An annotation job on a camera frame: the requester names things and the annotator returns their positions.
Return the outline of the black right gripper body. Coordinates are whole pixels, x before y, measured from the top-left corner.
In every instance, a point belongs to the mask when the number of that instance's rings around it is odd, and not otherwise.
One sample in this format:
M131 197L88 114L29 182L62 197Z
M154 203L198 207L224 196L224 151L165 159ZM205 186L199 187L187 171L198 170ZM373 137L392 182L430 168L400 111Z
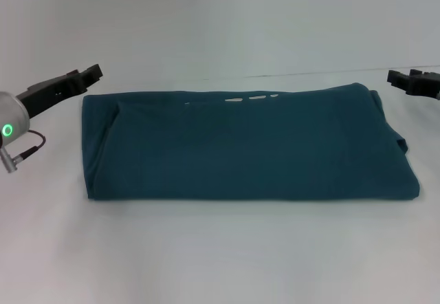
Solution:
M439 100L439 77L440 74L435 72L410 70L407 94Z

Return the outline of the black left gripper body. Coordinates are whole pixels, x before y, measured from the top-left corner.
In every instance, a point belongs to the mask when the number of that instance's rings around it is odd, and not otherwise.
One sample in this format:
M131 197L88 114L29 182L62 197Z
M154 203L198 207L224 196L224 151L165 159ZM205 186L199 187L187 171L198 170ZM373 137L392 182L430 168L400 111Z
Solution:
M52 108L54 105L81 95L83 79L78 70L52 78L31 87L17 96L30 118Z

